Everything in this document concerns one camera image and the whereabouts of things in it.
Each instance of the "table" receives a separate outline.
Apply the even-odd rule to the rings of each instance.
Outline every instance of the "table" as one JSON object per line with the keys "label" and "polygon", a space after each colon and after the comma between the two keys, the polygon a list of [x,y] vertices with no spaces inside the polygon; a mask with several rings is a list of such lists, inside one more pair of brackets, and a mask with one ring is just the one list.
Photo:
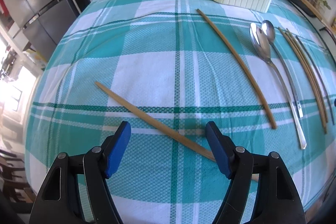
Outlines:
{"label": "table", "polygon": [[[270,128],[241,67],[197,8],[218,26],[250,69],[277,121],[276,130]],[[205,148],[209,149],[204,126],[215,121],[223,134],[252,153],[277,151],[307,209],[335,175],[335,127],[329,122],[328,134],[323,133],[308,79],[277,30],[275,44],[304,113],[300,122],[307,148],[300,149],[280,82],[250,41],[249,24],[264,19],[300,37],[333,101],[334,61],[315,30],[286,0],[272,0],[265,14],[212,0],[93,1],[60,41],[32,103],[25,159],[32,188],[39,190],[58,153],[85,153],[126,120],[132,136],[118,172],[107,181],[124,223],[212,222],[228,187],[217,165],[129,113],[95,86],[99,81]],[[290,88],[273,49],[272,60]],[[79,182],[90,220],[82,176]],[[242,222],[249,220],[256,187],[252,182]]]}

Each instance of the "spoon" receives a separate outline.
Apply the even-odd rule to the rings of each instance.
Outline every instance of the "spoon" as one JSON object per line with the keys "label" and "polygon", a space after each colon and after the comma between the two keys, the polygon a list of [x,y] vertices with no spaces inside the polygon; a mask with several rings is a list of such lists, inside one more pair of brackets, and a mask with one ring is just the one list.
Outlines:
{"label": "spoon", "polygon": [[274,63],[271,60],[271,50],[269,47],[269,42],[268,39],[266,37],[266,35],[263,33],[263,31],[255,24],[255,23],[251,23],[250,25],[250,37],[252,40],[252,44],[255,48],[255,50],[257,51],[259,57],[265,61],[268,65],[270,65],[272,67],[272,69],[275,71],[275,73],[277,74],[280,83],[283,87],[283,90],[285,92],[285,95],[287,97],[287,100],[289,102],[289,105],[291,107],[292,110],[292,115],[294,118],[294,122],[295,122],[295,127],[296,127],[296,132],[298,134],[299,137],[299,142],[300,142],[300,147],[301,149],[305,149],[307,146],[307,142],[305,139],[305,135],[303,134],[300,122],[299,122],[299,118],[296,114],[292,99],[288,93],[286,84],[278,70],[278,68],[274,65]]}
{"label": "spoon", "polygon": [[299,101],[299,97],[297,95],[295,86],[294,86],[294,82],[293,79],[289,73],[288,67],[286,66],[286,63],[284,61],[284,59],[281,56],[281,53],[278,51],[278,49],[276,48],[276,46],[274,45],[274,40],[275,40],[275,29],[273,24],[269,21],[269,20],[264,20],[261,23],[261,29],[264,32],[264,34],[266,35],[268,42],[271,44],[271,46],[273,47],[273,49],[275,50],[276,54],[279,56],[279,59],[281,61],[281,64],[283,66],[283,68],[285,69],[285,73],[287,75],[287,78],[289,80],[289,84],[291,86],[292,92],[293,92],[293,96],[294,96],[294,100],[296,103],[296,107],[297,107],[297,111],[299,113],[299,117],[302,118],[303,117],[303,113],[302,113],[302,107]]}

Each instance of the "screw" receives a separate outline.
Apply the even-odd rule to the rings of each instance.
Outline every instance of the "screw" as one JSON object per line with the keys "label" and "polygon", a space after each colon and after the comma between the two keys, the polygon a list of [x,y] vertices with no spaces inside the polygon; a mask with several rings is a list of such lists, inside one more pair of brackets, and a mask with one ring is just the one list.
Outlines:
{"label": "screw", "polygon": [[275,159],[280,157],[279,154],[276,153],[276,152],[271,152],[271,156],[272,156],[272,158],[275,158]]}
{"label": "screw", "polygon": [[64,159],[66,155],[67,155],[66,153],[61,152],[61,153],[58,154],[57,158]]}
{"label": "screw", "polygon": [[93,153],[99,153],[101,151],[101,147],[100,146],[95,146],[94,148],[92,148],[92,152]]}
{"label": "screw", "polygon": [[236,147],[236,151],[239,152],[239,153],[244,153],[245,152],[245,148],[242,147],[242,146],[237,146]]}

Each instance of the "stainless steel refrigerator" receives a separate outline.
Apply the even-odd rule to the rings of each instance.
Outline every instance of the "stainless steel refrigerator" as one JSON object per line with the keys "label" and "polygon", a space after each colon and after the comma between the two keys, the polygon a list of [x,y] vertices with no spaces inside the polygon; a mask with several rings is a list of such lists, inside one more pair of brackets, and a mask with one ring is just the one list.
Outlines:
{"label": "stainless steel refrigerator", "polygon": [[46,60],[80,12],[75,0],[4,0],[4,3],[23,34]]}

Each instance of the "blue gripper pad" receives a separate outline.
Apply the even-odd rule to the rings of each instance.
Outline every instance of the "blue gripper pad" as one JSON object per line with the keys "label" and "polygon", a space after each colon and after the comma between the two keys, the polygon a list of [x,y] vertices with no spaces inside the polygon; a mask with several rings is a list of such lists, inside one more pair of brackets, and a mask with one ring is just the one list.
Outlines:
{"label": "blue gripper pad", "polygon": [[130,138],[131,125],[129,122],[122,121],[112,140],[104,150],[107,161],[105,175],[108,179],[118,170]]}
{"label": "blue gripper pad", "polygon": [[231,163],[234,161],[234,143],[228,136],[223,136],[216,124],[211,121],[205,125],[205,136],[215,157],[218,168],[222,174],[231,179]]}

